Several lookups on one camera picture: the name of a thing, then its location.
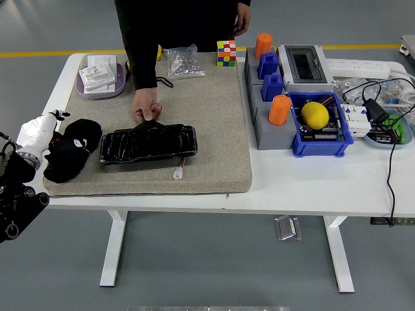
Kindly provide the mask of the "person's left hand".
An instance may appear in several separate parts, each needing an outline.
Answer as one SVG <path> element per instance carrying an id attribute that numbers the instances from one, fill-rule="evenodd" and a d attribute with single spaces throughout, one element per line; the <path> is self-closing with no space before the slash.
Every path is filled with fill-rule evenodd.
<path id="1" fill-rule="evenodd" d="M 237 4 L 237 19 L 233 30 L 233 36 L 241 36 L 248 31 L 251 20 L 250 6 L 244 3 Z"/>

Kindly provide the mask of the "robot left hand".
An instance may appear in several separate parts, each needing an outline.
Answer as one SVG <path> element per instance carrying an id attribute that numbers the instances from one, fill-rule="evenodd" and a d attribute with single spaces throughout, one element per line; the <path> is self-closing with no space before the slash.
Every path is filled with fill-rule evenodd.
<path id="1" fill-rule="evenodd" d="M 49 143 L 53 139 L 57 121 L 63 121 L 68 116 L 68 112 L 56 109 L 23 124 L 17 138 L 17 154 L 32 166 L 40 166 L 43 153 L 49 149 Z M 89 156 L 91 153 L 85 148 L 86 140 L 83 139 L 83 142 L 84 144 L 73 139 L 68 143 L 54 144 L 46 159 L 55 160 L 58 156 L 69 154 L 73 156 L 76 152 Z"/>

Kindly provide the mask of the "person's right hand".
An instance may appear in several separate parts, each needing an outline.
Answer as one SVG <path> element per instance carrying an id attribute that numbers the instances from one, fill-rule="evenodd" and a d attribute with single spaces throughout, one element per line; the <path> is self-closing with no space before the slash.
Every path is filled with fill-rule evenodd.
<path id="1" fill-rule="evenodd" d="M 138 124 L 157 120 L 162 111 L 162 105 L 158 103 L 157 88 L 136 90 L 130 111 Z"/>

